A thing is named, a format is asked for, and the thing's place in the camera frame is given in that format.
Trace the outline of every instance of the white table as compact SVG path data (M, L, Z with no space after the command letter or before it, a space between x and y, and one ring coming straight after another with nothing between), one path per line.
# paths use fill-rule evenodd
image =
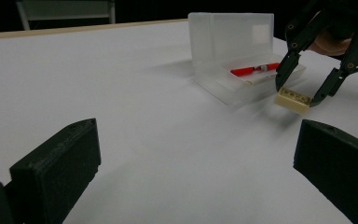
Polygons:
M228 106L201 88L187 21L27 34L0 38L0 181L64 126L96 118L103 163L65 223L350 223L293 157L302 119L358 137L358 74L300 117L274 95ZM338 65L310 51L301 63L302 91Z

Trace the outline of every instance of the robotic claw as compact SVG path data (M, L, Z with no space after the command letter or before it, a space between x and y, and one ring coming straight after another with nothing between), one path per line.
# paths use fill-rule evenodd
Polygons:
M351 37L351 43L339 69L333 68L310 100L310 106L318 105L327 95L334 96L345 78L358 72L358 0L311 0L287 24L285 37L288 52L277 68L277 91L297 67L300 51L307 49L323 29L329 29L336 39Z

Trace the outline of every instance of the dark background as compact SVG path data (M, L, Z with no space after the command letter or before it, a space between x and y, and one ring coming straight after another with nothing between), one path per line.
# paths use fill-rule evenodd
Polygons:
M185 19L190 12L254 12L274 14L274 36L284 39L284 26L307 0L116 0L116 23ZM44 21L37 29L105 23L101 20ZM0 0L0 32L22 30L15 0Z

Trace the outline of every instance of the red marker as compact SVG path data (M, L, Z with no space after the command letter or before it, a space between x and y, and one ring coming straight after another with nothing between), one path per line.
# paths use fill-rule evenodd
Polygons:
M255 67L232 69L230 72L237 77L244 77L244 76L249 76L254 72L266 72L269 70L274 70L277 69L278 66L279 63L267 63Z

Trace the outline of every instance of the open plastic container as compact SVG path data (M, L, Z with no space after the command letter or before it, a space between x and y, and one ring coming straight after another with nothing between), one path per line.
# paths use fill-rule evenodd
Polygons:
M227 105L253 102L276 93L276 71L237 77L232 69L280 63L274 54L273 14L205 13L188 14L191 54L196 81ZM301 64L286 81L295 84L303 74Z

